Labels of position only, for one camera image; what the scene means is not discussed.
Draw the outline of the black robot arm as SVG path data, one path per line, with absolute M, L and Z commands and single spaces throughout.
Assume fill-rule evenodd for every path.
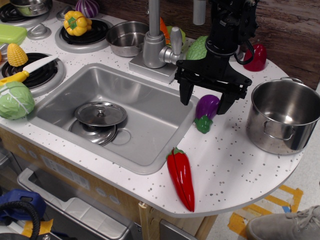
M 217 114 L 225 114 L 236 100 L 244 99 L 252 81 L 229 64 L 239 46 L 251 53 L 249 39 L 255 36 L 256 0 L 212 0 L 211 29 L 205 42 L 206 56 L 198 60 L 179 60 L 175 80 L 180 84 L 180 101 L 186 106 L 194 86 L 222 94 Z

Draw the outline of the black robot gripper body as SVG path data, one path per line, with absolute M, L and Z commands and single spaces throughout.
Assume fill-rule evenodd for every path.
M 213 90 L 220 93 L 234 93 L 236 100 L 244 99 L 248 87 L 252 81 L 243 74 L 234 70 L 230 63 L 230 57 L 236 54 L 239 46 L 245 44 L 251 50 L 252 45 L 248 40 L 235 41 L 228 38 L 222 42 L 222 46 L 211 38 L 207 38 L 205 47 L 206 57 L 199 60 L 178 60 L 175 79 L 179 82 L 186 79 L 194 86 Z

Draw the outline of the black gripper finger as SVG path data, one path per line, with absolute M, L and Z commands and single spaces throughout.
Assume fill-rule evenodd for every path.
M 216 114 L 217 115 L 224 115 L 229 108 L 234 104 L 235 100 L 237 99 L 237 95 L 234 93 L 223 93 Z
M 178 83 L 180 84 L 179 86 L 180 101 L 182 104 L 187 106 L 189 104 L 190 98 L 193 93 L 194 84 L 184 78 L 180 79 Z

